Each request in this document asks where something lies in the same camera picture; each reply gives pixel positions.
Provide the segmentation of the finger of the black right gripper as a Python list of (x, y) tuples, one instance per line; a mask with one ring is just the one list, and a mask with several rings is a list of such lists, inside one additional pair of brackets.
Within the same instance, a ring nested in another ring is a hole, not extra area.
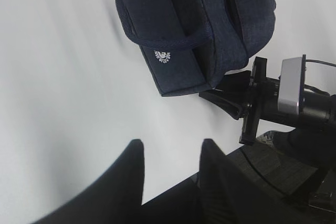
[(213, 89), (219, 95), (243, 95), (249, 89), (251, 71), (226, 74), (221, 82)]
[(224, 110), (233, 119), (238, 120), (248, 114), (248, 104), (242, 93), (207, 90), (199, 93), (199, 97)]

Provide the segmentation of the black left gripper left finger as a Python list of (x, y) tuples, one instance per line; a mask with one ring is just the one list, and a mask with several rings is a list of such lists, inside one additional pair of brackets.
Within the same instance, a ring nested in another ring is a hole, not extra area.
[(37, 223), (140, 223), (144, 146), (132, 140), (88, 188)]

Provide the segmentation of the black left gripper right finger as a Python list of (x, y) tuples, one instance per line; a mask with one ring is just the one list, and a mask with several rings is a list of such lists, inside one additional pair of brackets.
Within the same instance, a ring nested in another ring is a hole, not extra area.
[(327, 168), (265, 144), (226, 155), (205, 139), (199, 190), (206, 223), (335, 223), (335, 185), (321, 190)]

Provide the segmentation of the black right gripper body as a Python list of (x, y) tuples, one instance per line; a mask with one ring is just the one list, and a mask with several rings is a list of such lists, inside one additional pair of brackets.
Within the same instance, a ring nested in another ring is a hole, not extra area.
[(280, 80), (266, 76), (267, 59), (256, 57), (251, 72), (250, 84), (246, 91), (247, 112), (244, 115), (240, 144), (252, 145), (260, 120), (278, 122), (278, 93)]

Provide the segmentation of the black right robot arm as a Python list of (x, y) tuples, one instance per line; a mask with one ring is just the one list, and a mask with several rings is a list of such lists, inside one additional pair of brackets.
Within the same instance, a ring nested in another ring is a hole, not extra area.
[(279, 79), (267, 77), (267, 59), (256, 57), (251, 71), (225, 75), (214, 89), (199, 93), (233, 119), (243, 119), (239, 142), (257, 141), (260, 120), (297, 129), (335, 132), (335, 96), (305, 83), (305, 55), (282, 61)]

